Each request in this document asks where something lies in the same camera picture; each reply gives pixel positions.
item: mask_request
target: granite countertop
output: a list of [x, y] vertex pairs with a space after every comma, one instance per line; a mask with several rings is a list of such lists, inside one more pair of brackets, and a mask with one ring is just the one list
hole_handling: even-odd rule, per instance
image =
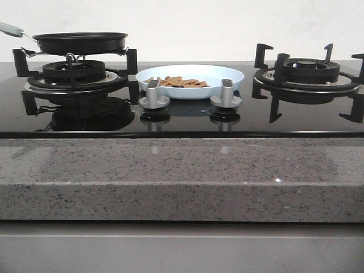
[[0, 139], [2, 220], [364, 222], [364, 139]]

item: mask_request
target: frying pan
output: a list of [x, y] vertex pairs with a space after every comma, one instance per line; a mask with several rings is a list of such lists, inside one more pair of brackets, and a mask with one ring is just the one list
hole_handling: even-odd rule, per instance
[[[19, 27], [0, 22], [0, 31], [14, 37], [26, 35]], [[40, 50], [52, 55], [117, 53], [124, 49], [126, 33], [70, 32], [33, 36]]]

